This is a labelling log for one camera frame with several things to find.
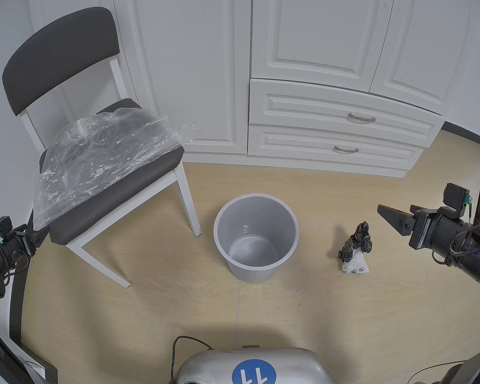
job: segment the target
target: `drawer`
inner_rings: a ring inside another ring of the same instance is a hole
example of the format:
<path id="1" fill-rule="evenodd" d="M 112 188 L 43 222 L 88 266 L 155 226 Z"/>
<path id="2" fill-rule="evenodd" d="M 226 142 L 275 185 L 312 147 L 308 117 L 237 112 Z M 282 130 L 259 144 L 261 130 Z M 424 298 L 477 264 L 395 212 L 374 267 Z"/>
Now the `drawer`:
<path id="1" fill-rule="evenodd" d="M 421 108 L 367 93 L 251 79 L 249 123 L 353 133 L 429 147 L 444 119 Z"/>
<path id="2" fill-rule="evenodd" d="M 422 147 L 309 128 L 250 124 L 248 154 L 409 170 Z"/>

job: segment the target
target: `blue sticker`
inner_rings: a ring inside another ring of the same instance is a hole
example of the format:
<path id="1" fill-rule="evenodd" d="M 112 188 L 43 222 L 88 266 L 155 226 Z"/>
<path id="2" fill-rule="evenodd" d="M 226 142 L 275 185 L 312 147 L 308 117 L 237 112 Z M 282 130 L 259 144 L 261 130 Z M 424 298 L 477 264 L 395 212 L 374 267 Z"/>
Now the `blue sticker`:
<path id="1" fill-rule="evenodd" d="M 275 384 L 275 369 L 263 360 L 242 361 L 232 373 L 233 384 Z"/>

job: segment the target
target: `drawer handle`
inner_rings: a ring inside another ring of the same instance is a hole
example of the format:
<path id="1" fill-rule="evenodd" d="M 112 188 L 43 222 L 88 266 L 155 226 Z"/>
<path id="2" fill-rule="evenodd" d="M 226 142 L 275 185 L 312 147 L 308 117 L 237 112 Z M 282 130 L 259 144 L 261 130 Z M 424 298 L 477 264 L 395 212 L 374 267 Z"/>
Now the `drawer handle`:
<path id="1" fill-rule="evenodd" d="M 337 151 L 340 151 L 340 152 L 346 152 L 346 153 L 357 153 L 359 151 L 358 148 L 355 148 L 355 149 L 343 149 L 343 148 L 339 148 L 338 146 L 334 146 L 333 149 L 337 150 Z"/>
<path id="2" fill-rule="evenodd" d="M 364 122 L 367 122 L 367 123 L 373 123 L 376 120 L 375 117 L 372 117 L 372 118 L 368 119 L 366 117 L 355 116 L 353 113 L 349 113 L 348 117 L 350 117 L 351 119 L 360 120 L 360 121 L 364 121 Z"/>

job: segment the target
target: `gray trash can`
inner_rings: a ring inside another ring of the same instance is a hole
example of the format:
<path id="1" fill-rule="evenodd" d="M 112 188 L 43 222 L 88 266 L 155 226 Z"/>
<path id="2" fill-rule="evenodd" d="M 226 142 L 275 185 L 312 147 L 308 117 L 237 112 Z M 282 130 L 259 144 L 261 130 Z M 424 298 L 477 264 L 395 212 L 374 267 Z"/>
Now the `gray trash can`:
<path id="1" fill-rule="evenodd" d="M 270 278 L 299 241 L 299 225 L 292 210 L 276 197 L 260 193 L 225 204 L 213 231 L 230 271 L 251 283 Z"/>

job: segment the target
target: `white chair leg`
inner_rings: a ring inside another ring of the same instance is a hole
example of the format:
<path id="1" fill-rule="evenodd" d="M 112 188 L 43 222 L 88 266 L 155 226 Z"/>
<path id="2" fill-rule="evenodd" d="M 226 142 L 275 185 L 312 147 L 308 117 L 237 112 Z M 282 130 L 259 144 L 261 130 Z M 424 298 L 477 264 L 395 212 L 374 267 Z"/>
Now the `white chair leg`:
<path id="1" fill-rule="evenodd" d="M 87 263 L 89 263 L 93 268 L 97 269 L 105 276 L 110 277 L 113 281 L 119 283 L 121 286 L 128 288 L 131 283 L 126 278 L 124 278 L 119 273 L 112 271 L 110 268 L 103 265 L 100 261 L 98 261 L 95 257 L 89 254 L 86 250 L 84 250 L 80 245 L 78 245 L 75 240 L 70 241 L 67 244 L 67 248 L 69 248 L 73 253 L 80 256 L 84 259 Z"/>
<path id="2" fill-rule="evenodd" d="M 188 187 L 187 177 L 185 176 L 185 170 L 183 169 L 183 163 L 173 170 L 177 176 L 177 187 L 180 191 L 181 202 L 185 213 L 187 214 L 188 222 L 195 236 L 200 236 L 202 230 L 200 229 L 200 223 L 198 222 L 197 213 L 195 212 L 195 206 L 193 205 L 192 195 L 190 194 L 190 188 Z"/>

